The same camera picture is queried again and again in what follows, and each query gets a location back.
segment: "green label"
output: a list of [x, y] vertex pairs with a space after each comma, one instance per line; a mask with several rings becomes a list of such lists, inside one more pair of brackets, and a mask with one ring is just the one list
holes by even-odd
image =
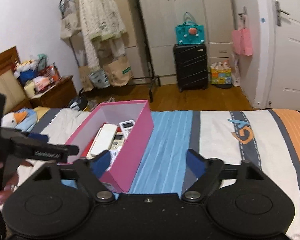
[[122, 74], [128, 73], [131, 70], [131, 67], [126, 68], [124, 71], [122, 71]]

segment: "teal handbag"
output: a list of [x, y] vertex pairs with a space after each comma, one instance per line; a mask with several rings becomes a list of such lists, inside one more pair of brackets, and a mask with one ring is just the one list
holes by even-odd
[[202, 44], [204, 43], [204, 26], [197, 25], [191, 13], [186, 12], [183, 16], [184, 23], [176, 27], [177, 44]]

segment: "wooden nightstand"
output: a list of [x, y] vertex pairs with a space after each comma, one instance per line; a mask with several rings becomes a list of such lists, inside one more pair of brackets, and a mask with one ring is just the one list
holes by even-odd
[[72, 98], [77, 96], [77, 92], [72, 82], [73, 76], [62, 77], [52, 88], [30, 99], [33, 108], [37, 106], [49, 108], [67, 107]]

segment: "door handle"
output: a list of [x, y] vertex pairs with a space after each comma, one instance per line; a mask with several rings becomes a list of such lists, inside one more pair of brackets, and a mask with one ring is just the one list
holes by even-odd
[[277, 25], [281, 26], [282, 25], [282, 22], [281, 22], [281, 13], [284, 13], [286, 15], [290, 15], [290, 14], [288, 12], [280, 9], [280, 3], [279, 3], [279, 1], [274, 1], [274, 4], [275, 4], [275, 10], [276, 10], [276, 13], [277, 13]]

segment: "black bag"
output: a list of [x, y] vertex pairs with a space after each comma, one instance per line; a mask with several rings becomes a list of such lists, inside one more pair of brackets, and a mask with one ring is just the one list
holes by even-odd
[[180, 92], [184, 89], [206, 89], [208, 87], [206, 45], [175, 45], [173, 52]]
[[88, 99], [82, 94], [83, 92], [83, 89], [81, 89], [79, 91], [79, 96], [71, 99], [70, 103], [68, 104], [68, 108], [72, 110], [83, 111], [88, 106]]

